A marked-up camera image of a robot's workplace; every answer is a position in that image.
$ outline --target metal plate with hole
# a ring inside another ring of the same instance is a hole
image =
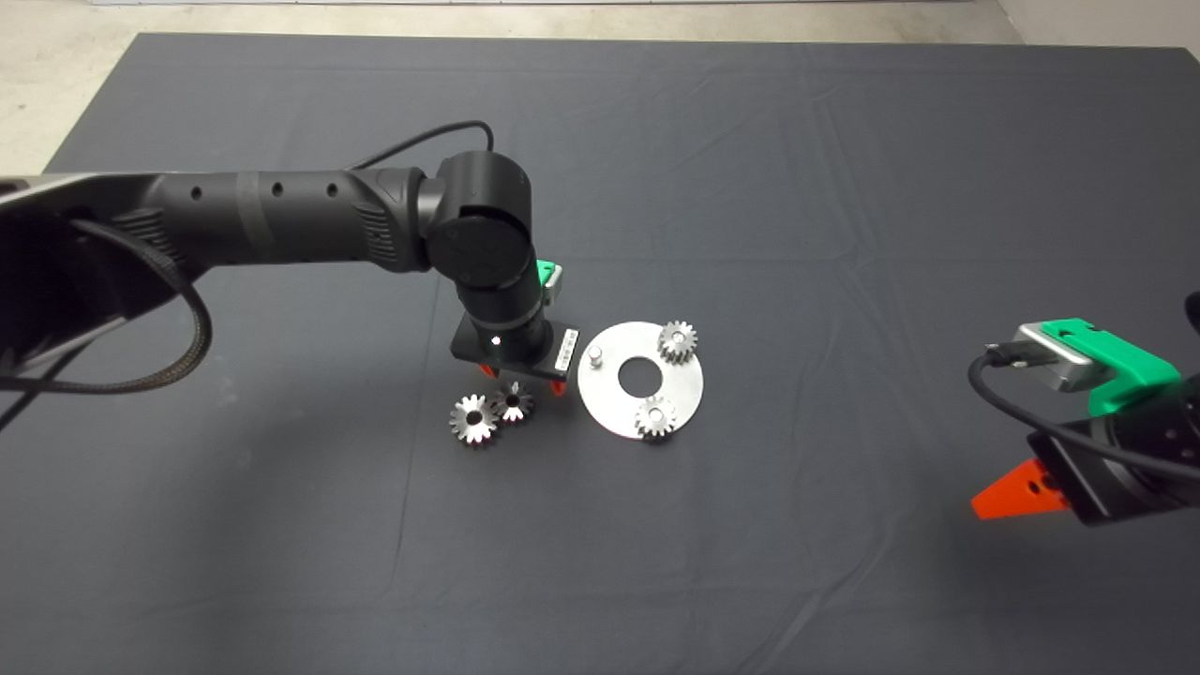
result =
[[[659,366],[662,386],[653,395],[662,396],[676,407],[676,428],[696,414],[704,393],[704,372],[700,359],[692,356],[682,364],[671,364],[659,353],[658,323],[631,321],[604,329],[588,342],[576,371],[576,383],[583,405],[601,426],[625,438],[641,438],[637,432],[637,408],[644,398],[629,394],[620,386],[620,366],[630,359],[643,358]],[[599,356],[599,366],[593,357]]]

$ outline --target label sticker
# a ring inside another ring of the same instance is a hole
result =
[[[558,348],[558,360],[554,362],[554,370],[566,372],[571,368],[571,357],[575,354],[575,342],[580,339],[580,331],[568,328],[563,333],[563,346]]]

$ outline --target table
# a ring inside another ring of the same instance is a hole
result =
[[[1030,453],[965,380],[1064,316],[1200,368],[1187,52],[143,35],[49,169],[330,168],[466,118],[533,180],[556,318],[696,324],[696,418],[644,447],[542,395],[470,452],[448,413],[492,383],[449,354],[452,285],[211,271],[186,381],[44,396],[0,437],[0,663],[1194,671],[1196,514],[976,520]],[[188,321],[168,305],[68,375],[148,371]]]

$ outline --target green bracket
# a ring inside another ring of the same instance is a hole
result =
[[[1116,374],[1092,389],[1087,412],[1093,416],[1117,412],[1164,386],[1180,381],[1180,371],[1174,365],[1081,318],[1044,321],[1042,331]]]
[[[545,286],[550,281],[550,275],[554,274],[554,268],[558,267],[553,261],[538,261],[538,280]]]

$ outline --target gear teeth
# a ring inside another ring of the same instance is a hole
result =
[[[659,333],[659,354],[667,363],[685,363],[696,352],[700,338],[696,329],[685,321],[670,321]]]
[[[647,396],[634,419],[642,438],[665,438],[676,430],[674,405],[662,396]]]
[[[496,414],[485,396],[463,396],[450,411],[450,431],[468,446],[480,446],[496,431]]]
[[[510,382],[491,398],[492,414],[504,424],[520,424],[533,414],[533,396],[520,382]]]

